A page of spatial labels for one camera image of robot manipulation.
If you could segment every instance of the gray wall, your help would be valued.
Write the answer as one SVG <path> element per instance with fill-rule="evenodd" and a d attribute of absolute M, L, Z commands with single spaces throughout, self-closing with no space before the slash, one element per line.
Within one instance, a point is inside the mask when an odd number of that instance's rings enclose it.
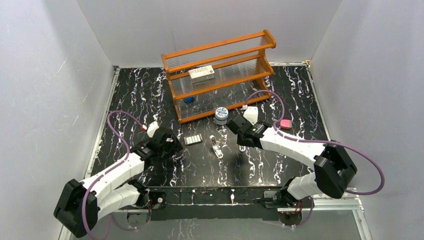
<path fill-rule="evenodd" d="M 113 68 L 75 0 L 0 12 L 0 238 L 57 239 L 53 210 L 84 176 Z"/>
<path fill-rule="evenodd" d="M 269 29 L 271 62 L 310 60 L 342 0 L 77 0 L 113 65 L 162 67 L 161 54 Z"/>
<path fill-rule="evenodd" d="M 332 138 L 369 153 L 386 175 L 384 189 L 362 197 L 376 240 L 422 239 L 424 169 L 424 3 L 344 0 L 311 62 Z M 379 184 L 355 157 L 360 191 Z"/>

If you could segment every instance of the wooden shelf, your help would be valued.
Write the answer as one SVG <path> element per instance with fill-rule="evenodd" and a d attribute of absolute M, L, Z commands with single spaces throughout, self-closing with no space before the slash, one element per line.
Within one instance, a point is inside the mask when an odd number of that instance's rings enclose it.
<path fill-rule="evenodd" d="M 217 107 L 226 106 L 228 109 L 232 109 L 241 107 L 239 104 L 243 104 L 238 99 L 232 99 L 232 104 L 229 105 L 230 102 L 225 94 L 211 98 L 212 91 L 215 94 L 217 92 L 225 93 L 229 88 L 247 82 L 254 82 L 259 89 L 267 89 L 264 78 L 274 74 L 274 71 L 266 59 L 265 49 L 275 47 L 275 39 L 268 30 L 264 30 L 246 36 L 162 54 L 162 61 L 179 122 L 182 124 L 213 115 L 214 109 Z M 187 71 L 206 65 L 212 65 L 215 71 L 214 78 L 202 82 L 192 82 Z M 245 89 L 239 89 L 239 91 L 241 93 L 246 92 Z M 184 102 L 184 99 L 188 97 L 195 97 L 195 102 L 200 101 L 200 104 L 188 106 Z M 269 94 L 262 94 L 252 99 L 251 102 L 262 101 L 269 97 Z"/>

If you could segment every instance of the marble tabletop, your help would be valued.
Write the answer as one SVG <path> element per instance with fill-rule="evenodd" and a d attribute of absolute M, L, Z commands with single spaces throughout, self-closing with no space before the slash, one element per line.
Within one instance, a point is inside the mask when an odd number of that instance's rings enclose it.
<path fill-rule="evenodd" d="M 306 66 L 274 66 L 275 74 L 265 80 L 267 87 L 284 101 L 285 119 L 292 120 L 287 130 L 305 139 L 326 140 L 326 131 L 313 93 Z M 281 115 L 281 106 L 273 97 L 252 104 L 259 108 L 259 120 L 272 122 Z M 123 110 L 148 125 L 158 121 L 183 137 L 201 134 L 203 142 L 184 146 L 169 159 L 156 162 L 136 176 L 147 186 L 231 187 L 283 186 L 292 177 L 307 174 L 310 169 L 282 154 L 248 148 L 238 151 L 237 137 L 226 126 L 218 126 L 213 116 L 180 125 L 163 68 L 122 68 L 114 89 L 109 111 Z M 231 110 L 229 118 L 238 114 Z M 114 127 L 128 141 L 137 144 L 146 133 L 124 115 L 111 119 Z M 224 157 L 218 159 L 211 149 L 209 136 L 214 135 Z M 92 175 L 102 171 L 125 155 L 125 147 L 105 125 L 98 145 Z"/>

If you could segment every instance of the shelf rack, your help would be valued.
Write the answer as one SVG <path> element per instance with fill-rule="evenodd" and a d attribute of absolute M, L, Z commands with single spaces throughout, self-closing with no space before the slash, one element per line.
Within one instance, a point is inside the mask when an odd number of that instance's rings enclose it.
<path fill-rule="evenodd" d="M 264 79 L 274 71 L 268 63 L 265 49 L 275 48 L 268 30 L 228 40 L 162 54 L 163 66 L 170 86 L 180 124 L 204 118 L 218 107 L 239 108 L 246 95 L 258 89 L 267 90 Z M 194 83 L 188 70 L 212 65 L 214 78 Z M 270 98 L 258 94 L 248 104 Z M 194 97 L 194 102 L 184 99 Z"/>

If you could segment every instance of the metal frame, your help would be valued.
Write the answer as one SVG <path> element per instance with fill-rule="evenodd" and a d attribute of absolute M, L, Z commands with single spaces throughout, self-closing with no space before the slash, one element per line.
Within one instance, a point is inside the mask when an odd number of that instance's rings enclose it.
<path fill-rule="evenodd" d="M 271 66 L 308 66 L 306 63 L 304 62 L 270 62 Z M 85 172 L 85 178 L 90 177 L 91 175 L 91 171 L 93 169 L 93 164 L 94 164 L 94 160 L 96 159 L 96 155 L 97 155 L 97 151 L 98 151 L 98 147 L 99 147 L 99 143 L 100 143 L 100 139 L 102 138 L 102 133 L 103 130 L 105 128 L 105 123 L 106 123 L 106 116 L 108 114 L 108 109 L 109 106 L 112 102 L 112 97 L 114 94 L 114 90 L 115 90 L 115 85 L 118 81 L 118 76 L 119 76 L 119 71 L 120 68 L 117 67 L 115 72 L 114 72 L 114 76 L 113 76 L 113 81 L 111 84 L 111 88 L 110 88 L 110 92 L 109 92 L 109 96 L 107 99 L 107 109 L 105 110 L 105 113 L 101 119 L 100 122 L 100 127 L 98 130 L 98 134 L 97 134 L 97 138 L 95 141 L 95 145 L 93 148 L 93 152 L 90 158 L 90 162 L 88 164 L 88 168 L 87 171 Z M 307 69 L 307 73 L 308 73 L 308 77 L 311 83 L 311 87 L 312 87 L 312 91 L 315 94 L 315 100 L 316 103 L 318 105 L 318 110 L 319 113 L 321 115 L 322 118 L 322 123 L 324 125 L 325 128 L 325 133 L 327 135 L 328 139 L 330 138 L 330 134 L 329 131 L 327 129 L 327 125 L 326 122 L 324 120 L 324 116 L 323 116 L 323 112 L 320 106 L 320 103 L 318 101 L 318 97 L 317 97 L 317 92 L 314 86 L 314 81 L 312 79 L 311 73 L 309 71 L 309 69 Z M 353 190 L 356 191 L 356 188 L 348 188 L 349 190 Z M 345 193 L 345 196 L 343 196 L 343 198 L 341 199 L 333 199 L 331 197 L 326 196 L 325 194 L 322 195 L 314 195 L 313 196 L 314 202 L 315 202 L 315 207 L 314 207 L 314 211 L 335 211 L 335 210 L 352 210 L 353 216 L 355 218 L 355 222 L 356 222 L 356 226 L 359 232 L 359 235 L 361 237 L 362 240 L 372 240 L 372 236 L 370 233 L 370 230 L 368 229 L 368 225 L 367 225 L 367 221 L 365 219 L 364 216 L 364 208 L 361 202 L 361 199 L 358 195 L 355 194 L 350 194 L 350 193 Z M 278 211 L 280 212 L 284 212 L 284 211 L 292 211 L 293 209 L 291 208 L 278 208 Z M 120 209 L 117 210 L 115 212 L 120 212 L 120 213 L 146 213 L 147 210 L 145 209 Z M 60 235 L 59 235 L 59 240 L 70 240 L 72 237 L 72 233 L 64 226 L 62 226 L 62 229 L 60 231 Z"/>

